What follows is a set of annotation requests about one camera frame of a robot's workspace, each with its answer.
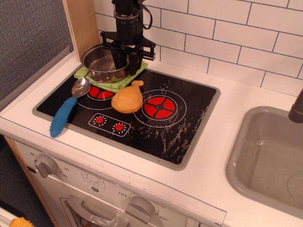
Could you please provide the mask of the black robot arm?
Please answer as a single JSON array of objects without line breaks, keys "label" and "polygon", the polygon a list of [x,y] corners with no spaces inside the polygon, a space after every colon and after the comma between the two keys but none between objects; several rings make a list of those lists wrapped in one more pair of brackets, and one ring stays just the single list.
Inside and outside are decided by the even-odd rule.
[{"label": "black robot arm", "polygon": [[150,29],[153,18],[146,26],[143,23],[143,11],[150,11],[142,0],[113,0],[116,31],[102,31],[102,46],[110,50],[117,69],[129,66],[130,75],[137,73],[143,59],[154,60],[156,43],[143,36]]}]

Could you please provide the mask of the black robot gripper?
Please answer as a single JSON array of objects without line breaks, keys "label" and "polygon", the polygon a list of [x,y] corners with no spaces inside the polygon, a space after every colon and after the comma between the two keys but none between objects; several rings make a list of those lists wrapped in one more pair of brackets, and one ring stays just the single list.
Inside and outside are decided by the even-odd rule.
[{"label": "black robot gripper", "polygon": [[[129,72],[130,75],[135,75],[137,70],[141,67],[143,58],[151,61],[155,59],[154,48],[156,47],[156,43],[143,36],[143,30],[147,29],[143,23],[143,14],[114,14],[114,17],[116,19],[116,31],[102,31],[100,33],[102,43],[108,49],[111,48],[112,57],[117,70],[127,66],[127,55],[125,53],[130,53]],[[118,48],[112,46],[107,39],[115,41]],[[130,46],[135,46],[135,48],[131,51]]]}]

